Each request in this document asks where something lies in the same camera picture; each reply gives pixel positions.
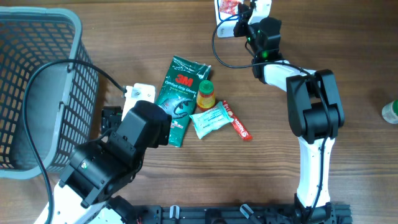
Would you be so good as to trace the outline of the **green lid jar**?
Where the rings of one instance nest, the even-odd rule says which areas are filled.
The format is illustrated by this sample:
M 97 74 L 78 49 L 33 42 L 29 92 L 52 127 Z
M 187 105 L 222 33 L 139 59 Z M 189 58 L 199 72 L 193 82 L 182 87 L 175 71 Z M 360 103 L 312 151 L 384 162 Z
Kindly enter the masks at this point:
M 382 109 L 382 117 L 385 121 L 391 124 L 398 123 L 397 117 L 397 100 L 394 100 L 383 107 Z

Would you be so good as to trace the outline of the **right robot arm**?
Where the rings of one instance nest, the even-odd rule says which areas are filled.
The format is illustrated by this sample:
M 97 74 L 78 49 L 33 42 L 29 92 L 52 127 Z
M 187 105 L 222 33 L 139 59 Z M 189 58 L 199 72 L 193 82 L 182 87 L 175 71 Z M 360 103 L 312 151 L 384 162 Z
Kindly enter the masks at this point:
M 279 51 L 282 22 L 264 15 L 265 5 L 238 5 L 235 37 L 245 37 L 254 77 L 287 94 L 289 125 L 300 144 L 300 182 L 295 194 L 295 223 L 325 222 L 332 217 L 328 193 L 330 152 L 345 116 L 329 69 L 307 70 L 290 64 Z

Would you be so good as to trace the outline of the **red sachet pack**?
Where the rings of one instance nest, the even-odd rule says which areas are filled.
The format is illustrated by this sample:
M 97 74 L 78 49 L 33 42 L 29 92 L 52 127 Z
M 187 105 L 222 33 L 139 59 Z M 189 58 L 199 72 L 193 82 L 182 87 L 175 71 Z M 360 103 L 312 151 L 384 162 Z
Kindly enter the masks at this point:
M 229 106 L 228 102 L 226 100 L 223 100 L 222 104 L 223 104 L 223 107 L 226 110 L 228 116 L 232 119 L 231 124 L 232 124 L 234 130 L 240 136 L 240 138 L 243 141 L 251 141 L 252 135 L 248 132 L 248 130 L 243 125 L 243 123 L 240 121 L 240 119 L 235 115 L 235 113 Z

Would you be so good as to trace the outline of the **green 3M gloves packet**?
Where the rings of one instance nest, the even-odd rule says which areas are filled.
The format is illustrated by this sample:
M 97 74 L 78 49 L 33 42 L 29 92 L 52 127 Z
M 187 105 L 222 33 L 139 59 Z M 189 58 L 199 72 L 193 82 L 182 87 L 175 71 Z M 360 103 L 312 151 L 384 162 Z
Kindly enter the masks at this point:
M 211 67 L 175 55 L 165 75 L 155 103 L 172 116 L 169 144 L 180 147 L 197 105 L 199 85 L 206 80 Z

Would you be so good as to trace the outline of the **mint green wipes packet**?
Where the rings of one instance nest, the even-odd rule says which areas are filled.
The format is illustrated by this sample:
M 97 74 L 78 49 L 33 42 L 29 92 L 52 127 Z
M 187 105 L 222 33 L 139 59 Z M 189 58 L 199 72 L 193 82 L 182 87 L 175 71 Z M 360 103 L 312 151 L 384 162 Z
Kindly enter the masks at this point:
M 199 139 L 233 121 L 222 102 L 203 113 L 190 115 L 190 118 Z

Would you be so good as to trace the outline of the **red white tissue packet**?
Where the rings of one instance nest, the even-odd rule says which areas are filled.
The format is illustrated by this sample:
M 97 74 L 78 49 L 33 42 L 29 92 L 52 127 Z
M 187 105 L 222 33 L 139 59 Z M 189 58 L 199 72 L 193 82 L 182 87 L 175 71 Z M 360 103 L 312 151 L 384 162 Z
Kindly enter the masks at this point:
M 238 13 L 238 6 L 242 4 L 241 0 L 219 0 L 218 11 L 230 15 Z

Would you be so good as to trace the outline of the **sriracha bottle green cap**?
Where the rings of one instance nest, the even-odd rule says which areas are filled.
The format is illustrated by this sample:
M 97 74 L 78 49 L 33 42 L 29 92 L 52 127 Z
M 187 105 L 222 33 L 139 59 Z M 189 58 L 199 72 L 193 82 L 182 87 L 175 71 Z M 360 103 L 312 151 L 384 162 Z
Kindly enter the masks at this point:
M 216 104 L 214 85 L 209 80 L 203 80 L 198 89 L 197 106 L 202 111 L 211 109 Z

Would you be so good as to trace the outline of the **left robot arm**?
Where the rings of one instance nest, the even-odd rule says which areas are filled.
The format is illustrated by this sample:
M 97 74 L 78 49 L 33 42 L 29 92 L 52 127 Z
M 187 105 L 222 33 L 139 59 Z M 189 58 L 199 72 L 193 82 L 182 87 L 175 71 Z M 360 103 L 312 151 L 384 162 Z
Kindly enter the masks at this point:
M 171 121 L 160 106 L 140 100 L 105 132 L 107 141 L 77 145 L 36 223 L 138 223 L 134 206 L 114 194 L 134 180 L 148 147 L 169 143 Z

